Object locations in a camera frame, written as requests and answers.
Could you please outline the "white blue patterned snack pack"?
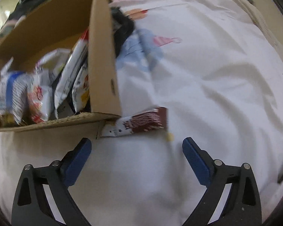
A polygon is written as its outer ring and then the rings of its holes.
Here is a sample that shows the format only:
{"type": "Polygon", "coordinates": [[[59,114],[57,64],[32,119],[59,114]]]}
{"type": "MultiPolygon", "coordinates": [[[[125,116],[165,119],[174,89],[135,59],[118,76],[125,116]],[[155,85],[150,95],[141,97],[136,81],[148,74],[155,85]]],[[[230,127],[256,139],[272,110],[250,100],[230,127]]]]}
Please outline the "white blue patterned snack pack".
{"type": "Polygon", "coordinates": [[[75,112],[82,111],[89,100],[88,62],[85,61],[75,79],[72,88],[72,102],[75,112]]]}

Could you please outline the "white orange striped snack bag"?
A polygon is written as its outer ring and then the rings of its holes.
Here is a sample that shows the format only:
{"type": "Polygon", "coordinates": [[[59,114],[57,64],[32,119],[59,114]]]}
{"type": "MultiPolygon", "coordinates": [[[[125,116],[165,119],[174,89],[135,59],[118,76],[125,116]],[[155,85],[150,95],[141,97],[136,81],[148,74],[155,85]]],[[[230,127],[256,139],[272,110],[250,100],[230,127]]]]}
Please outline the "white orange striped snack bag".
{"type": "Polygon", "coordinates": [[[53,84],[61,74],[70,49],[57,48],[38,60],[27,88],[28,106],[35,123],[48,121],[54,110],[53,84]]]}

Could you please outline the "blue white chip bag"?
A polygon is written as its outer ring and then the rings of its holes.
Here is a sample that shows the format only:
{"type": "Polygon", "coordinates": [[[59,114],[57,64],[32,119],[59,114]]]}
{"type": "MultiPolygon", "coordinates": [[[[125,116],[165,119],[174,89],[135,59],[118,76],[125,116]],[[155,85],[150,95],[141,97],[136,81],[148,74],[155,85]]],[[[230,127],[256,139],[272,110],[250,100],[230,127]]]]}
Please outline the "blue white chip bag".
{"type": "Polygon", "coordinates": [[[20,70],[11,70],[11,58],[0,71],[0,115],[11,115],[20,124],[28,108],[27,87],[31,75],[20,70]]]}

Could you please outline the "white maroon candy wrapper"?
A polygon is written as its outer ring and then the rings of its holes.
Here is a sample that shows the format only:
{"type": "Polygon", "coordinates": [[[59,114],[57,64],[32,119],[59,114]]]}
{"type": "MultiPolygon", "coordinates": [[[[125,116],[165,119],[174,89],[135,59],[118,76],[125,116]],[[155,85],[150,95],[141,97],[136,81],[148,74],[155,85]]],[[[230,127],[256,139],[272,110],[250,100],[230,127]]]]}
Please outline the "white maroon candy wrapper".
{"type": "Polygon", "coordinates": [[[166,129],[168,127],[167,115],[167,108],[156,107],[115,121],[106,121],[101,131],[101,137],[120,137],[166,129]]]}

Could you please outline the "white table cloth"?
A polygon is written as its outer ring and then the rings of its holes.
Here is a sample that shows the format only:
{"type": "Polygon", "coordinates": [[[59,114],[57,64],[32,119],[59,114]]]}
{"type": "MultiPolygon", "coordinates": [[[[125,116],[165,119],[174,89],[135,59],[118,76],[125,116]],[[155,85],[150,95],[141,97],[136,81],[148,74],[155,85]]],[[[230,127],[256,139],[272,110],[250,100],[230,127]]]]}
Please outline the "white table cloth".
{"type": "Polygon", "coordinates": [[[92,139],[92,154],[70,194],[92,225],[181,225],[205,191],[183,156],[185,137],[228,165],[248,162],[262,218],[276,208],[283,195],[283,62],[234,1],[176,1],[141,23],[185,40],[165,45],[165,58],[147,74],[154,89],[147,100],[168,108],[171,133],[96,138],[95,124],[0,133],[7,220],[23,166],[47,165],[83,137],[92,139]]]}

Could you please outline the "brown cardboard box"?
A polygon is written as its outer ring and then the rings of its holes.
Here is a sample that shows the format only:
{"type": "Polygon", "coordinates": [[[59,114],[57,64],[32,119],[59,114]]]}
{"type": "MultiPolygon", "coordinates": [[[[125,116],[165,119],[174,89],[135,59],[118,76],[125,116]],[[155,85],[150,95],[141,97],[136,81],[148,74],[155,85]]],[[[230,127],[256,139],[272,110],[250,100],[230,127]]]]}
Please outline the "brown cardboard box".
{"type": "Polygon", "coordinates": [[[50,0],[0,43],[0,132],[121,115],[112,0],[50,0]]]}

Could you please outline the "grey cloth beside box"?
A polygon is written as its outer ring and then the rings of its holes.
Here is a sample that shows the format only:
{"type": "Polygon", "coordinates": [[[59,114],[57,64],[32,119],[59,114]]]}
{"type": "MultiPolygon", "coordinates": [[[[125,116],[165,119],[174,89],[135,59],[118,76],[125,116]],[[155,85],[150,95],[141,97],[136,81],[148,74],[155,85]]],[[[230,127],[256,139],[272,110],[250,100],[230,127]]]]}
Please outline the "grey cloth beside box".
{"type": "Polygon", "coordinates": [[[120,7],[111,7],[110,11],[113,22],[115,56],[118,57],[126,39],[134,31],[134,21],[128,15],[123,14],[120,7]]]}

